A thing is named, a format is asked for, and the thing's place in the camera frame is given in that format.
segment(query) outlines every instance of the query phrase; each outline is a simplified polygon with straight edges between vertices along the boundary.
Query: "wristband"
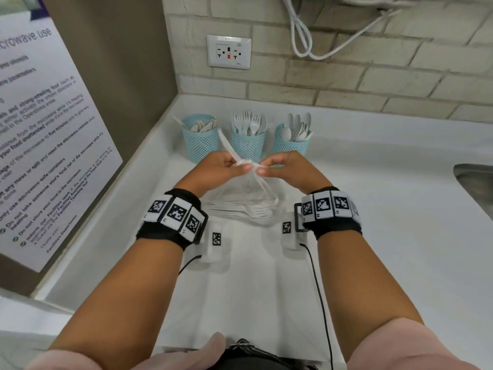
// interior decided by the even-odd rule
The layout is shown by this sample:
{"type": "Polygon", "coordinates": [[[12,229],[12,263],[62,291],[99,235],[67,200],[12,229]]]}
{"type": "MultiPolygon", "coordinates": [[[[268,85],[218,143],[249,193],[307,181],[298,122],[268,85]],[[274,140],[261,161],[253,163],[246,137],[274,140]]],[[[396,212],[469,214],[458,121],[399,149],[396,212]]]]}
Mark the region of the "wristband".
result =
{"type": "Polygon", "coordinates": [[[137,239],[169,240],[185,250],[200,242],[207,219],[196,195],[174,188],[154,200],[144,215],[137,239]]]}
{"type": "Polygon", "coordinates": [[[332,231],[354,230],[362,234],[361,218],[349,195],[336,187],[326,187],[302,199],[303,225],[315,238],[332,231]]]}

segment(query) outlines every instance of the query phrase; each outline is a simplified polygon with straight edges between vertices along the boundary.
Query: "white wall outlet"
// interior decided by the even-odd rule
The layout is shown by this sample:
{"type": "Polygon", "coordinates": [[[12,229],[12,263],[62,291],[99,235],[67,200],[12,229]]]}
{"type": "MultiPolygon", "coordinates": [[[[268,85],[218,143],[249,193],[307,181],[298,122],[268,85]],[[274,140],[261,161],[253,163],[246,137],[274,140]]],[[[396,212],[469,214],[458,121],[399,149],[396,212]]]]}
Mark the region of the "white wall outlet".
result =
{"type": "Polygon", "coordinates": [[[220,68],[250,68],[251,39],[207,35],[207,63],[220,68]]]}

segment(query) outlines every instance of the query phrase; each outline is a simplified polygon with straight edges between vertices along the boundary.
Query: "sink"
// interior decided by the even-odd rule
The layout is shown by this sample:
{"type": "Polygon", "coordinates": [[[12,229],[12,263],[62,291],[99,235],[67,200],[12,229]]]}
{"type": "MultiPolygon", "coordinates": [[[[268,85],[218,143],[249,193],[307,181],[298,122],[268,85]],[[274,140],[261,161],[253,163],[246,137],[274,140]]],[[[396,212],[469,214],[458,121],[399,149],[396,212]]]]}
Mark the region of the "sink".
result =
{"type": "Polygon", "coordinates": [[[460,164],[454,166],[453,174],[493,220],[493,166],[460,164]]]}

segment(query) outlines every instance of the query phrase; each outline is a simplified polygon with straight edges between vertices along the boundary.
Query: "light blue perforated cup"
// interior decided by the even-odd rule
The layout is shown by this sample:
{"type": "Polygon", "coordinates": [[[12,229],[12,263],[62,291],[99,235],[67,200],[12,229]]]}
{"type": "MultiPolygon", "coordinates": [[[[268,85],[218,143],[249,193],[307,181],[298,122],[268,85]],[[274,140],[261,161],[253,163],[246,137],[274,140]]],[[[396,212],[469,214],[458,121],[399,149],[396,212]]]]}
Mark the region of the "light blue perforated cup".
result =
{"type": "Polygon", "coordinates": [[[240,135],[236,133],[236,130],[231,125],[231,146],[244,160],[262,161],[264,140],[265,132],[256,136],[240,135]]]}
{"type": "MultiPolygon", "coordinates": [[[[209,123],[215,119],[209,114],[192,114],[182,119],[182,122],[189,128],[196,125],[200,120],[204,123],[209,123]]],[[[182,128],[183,138],[185,139],[188,156],[192,162],[198,164],[210,152],[218,150],[219,136],[217,135],[217,127],[207,132],[192,132],[182,128]]]]}
{"type": "Polygon", "coordinates": [[[306,142],[289,142],[280,137],[280,130],[284,128],[284,123],[281,123],[276,127],[274,132],[274,153],[289,152],[297,150],[301,155],[305,155],[310,140],[306,142]]]}

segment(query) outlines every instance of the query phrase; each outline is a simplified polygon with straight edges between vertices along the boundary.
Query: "forearm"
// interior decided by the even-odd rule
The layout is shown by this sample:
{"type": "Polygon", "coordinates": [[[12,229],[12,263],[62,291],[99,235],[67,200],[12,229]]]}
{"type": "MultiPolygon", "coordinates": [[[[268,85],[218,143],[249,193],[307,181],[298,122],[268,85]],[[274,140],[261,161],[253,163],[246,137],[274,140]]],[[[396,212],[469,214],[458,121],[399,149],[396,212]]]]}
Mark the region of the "forearm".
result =
{"type": "Polygon", "coordinates": [[[84,354],[104,369],[151,355],[175,288],[183,250],[139,239],[76,311],[50,349],[84,354]]]}
{"type": "Polygon", "coordinates": [[[318,258],[330,316],[346,361],[366,336],[393,318],[423,323],[411,300],[356,231],[321,236],[318,258]]]}

